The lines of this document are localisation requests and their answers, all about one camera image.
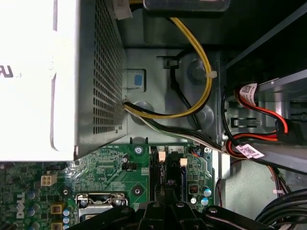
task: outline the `green circuit board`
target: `green circuit board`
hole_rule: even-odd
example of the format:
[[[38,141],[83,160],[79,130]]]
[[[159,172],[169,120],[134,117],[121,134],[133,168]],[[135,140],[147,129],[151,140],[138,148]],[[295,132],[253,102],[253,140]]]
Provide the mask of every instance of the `green circuit board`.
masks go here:
[[[61,230],[79,221],[75,198],[80,193],[124,194],[128,205],[137,210],[140,203],[149,200],[152,146],[164,148],[167,154],[176,151],[188,159],[186,199],[189,202],[195,197],[195,205],[201,211],[203,188],[213,191],[211,151],[195,157],[189,152],[193,145],[187,143],[108,145],[77,161],[6,164],[5,169],[0,169],[0,222],[16,223],[19,230],[31,229],[33,223],[39,225],[38,230]],[[41,177],[46,173],[56,174],[57,181],[52,186],[41,184]],[[197,191],[190,193],[191,185],[197,185]],[[207,198],[208,204],[213,204],[213,194]],[[51,213],[57,204],[70,208],[67,224],[63,223],[62,213]]]

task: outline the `perforated metal mesh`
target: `perforated metal mesh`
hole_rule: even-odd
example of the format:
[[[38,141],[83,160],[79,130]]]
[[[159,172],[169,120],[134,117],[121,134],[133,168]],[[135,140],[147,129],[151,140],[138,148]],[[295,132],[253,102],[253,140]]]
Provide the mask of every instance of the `perforated metal mesh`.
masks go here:
[[[93,134],[117,132],[121,125],[121,44],[104,0],[95,3]]]

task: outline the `white power supply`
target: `white power supply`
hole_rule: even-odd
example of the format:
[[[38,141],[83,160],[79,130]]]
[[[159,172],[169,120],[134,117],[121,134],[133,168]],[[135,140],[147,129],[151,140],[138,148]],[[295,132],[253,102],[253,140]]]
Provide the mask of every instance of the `white power supply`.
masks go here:
[[[126,135],[125,53],[108,5],[0,2],[0,161],[74,160]]]

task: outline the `cable clip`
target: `cable clip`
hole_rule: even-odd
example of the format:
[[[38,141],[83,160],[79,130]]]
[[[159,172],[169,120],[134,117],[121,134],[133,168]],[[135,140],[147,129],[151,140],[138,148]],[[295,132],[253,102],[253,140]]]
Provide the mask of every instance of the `cable clip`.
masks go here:
[[[274,194],[283,194],[283,190],[273,189]]]
[[[210,73],[207,74],[207,78],[216,78],[217,72],[215,70],[212,70]]]

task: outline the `yellow wire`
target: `yellow wire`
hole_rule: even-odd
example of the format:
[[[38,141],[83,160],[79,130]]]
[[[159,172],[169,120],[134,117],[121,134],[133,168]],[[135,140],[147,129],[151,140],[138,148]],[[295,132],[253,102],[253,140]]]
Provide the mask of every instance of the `yellow wire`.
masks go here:
[[[133,4],[136,4],[137,1],[136,0],[130,1],[130,4],[132,2],[133,2]],[[178,19],[178,18],[170,18],[170,19],[179,28],[179,30],[185,35],[185,37],[192,44],[192,46],[194,47],[196,52],[199,54],[202,62],[204,63],[206,74],[208,75],[211,72],[211,66],[210,66],[208,58],[207,58],[207,56],[206,56],[206,54],[205,54],[201,44],[198,42],[198,40],[195,38],[195,36],[190,32],[190,30],[181,22],[180,19]],[[196,111],[198,108],[201,107],[201,105],[209,97],[211,87],[212,87],[212,78],[207,78],[205,90],[204,90],[200,100],[195,105],[193,105],[190,109],[188,109],[187,111],[179,113],[179,114],[175,114],[175,115],[164,115],[164,116],[152,115],[152,114],[147,114],[147,113],[140,112],[140,111],[138,111],[136,109],[133,109],[133,108],[129,107],[128,105],[124,105],[124,106],[127,109],[129,109],[131,112],[133,112],[134,114],[137,114],[137,115],[142,116],[142,117],[147,117],[147,118],[161,119],[161,118],[182,117],[182,116],[186,116],[186,115],[189,115],[189,114],[193,113],[194,111]]]

